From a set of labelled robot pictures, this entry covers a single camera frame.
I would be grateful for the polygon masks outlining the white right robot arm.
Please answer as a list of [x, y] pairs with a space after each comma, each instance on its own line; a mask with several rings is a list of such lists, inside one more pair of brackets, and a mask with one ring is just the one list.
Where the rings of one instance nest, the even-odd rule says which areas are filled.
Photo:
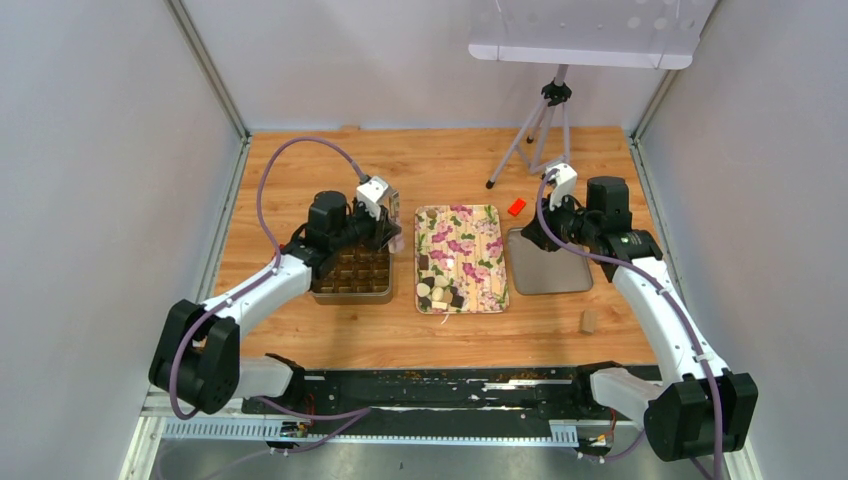
[[635, 314], [661, 382], [612, 361], [584, 365], [570, 392], [572, 406], [589, 418], [607, 408], [621, 413], [660, 460], [711, 457], [719, 475], [725, 454], [745, 445], [758, 387], [750, 374], [733, 372], [694, 324], [654, 236], [633, 226], [626, 181], [593, 177], [584, 202], [572, 194], [576, 183], [570, 167], [550, 168], [521, 234], [543, 251], [564, 249], [601, 266]]

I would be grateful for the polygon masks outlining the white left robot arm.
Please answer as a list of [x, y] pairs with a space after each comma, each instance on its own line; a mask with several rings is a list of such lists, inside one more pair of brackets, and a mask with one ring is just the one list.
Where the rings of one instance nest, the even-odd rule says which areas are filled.
[[371, 180], [353, 200], [338, 191], [315, 195], [307, 220], [271, 261], [236, 287], [201, 303], [169, 310], [148, 380], [168, 393], [175, 415], [214, 414], [233, 398], [268, 397], [283, 413], [298, 411], [306, 386], [297, 365], [276, 354], [245, 357], [241, 343], [285, 303], [316, 288], [343, 250], [380, 251], [402, 235], [399, 194]]

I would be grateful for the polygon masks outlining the pink silicone tongs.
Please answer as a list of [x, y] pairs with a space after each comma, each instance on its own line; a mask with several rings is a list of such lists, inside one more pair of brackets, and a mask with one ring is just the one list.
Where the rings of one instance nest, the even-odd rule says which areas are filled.
[[388, 217], [392, 228], [391, 237], [387, 244], [388, 250], [391, 254], [398, 254], [403, 251], [405, 243], [401, 225], [399, 192], [396, 190], [389, 195]]

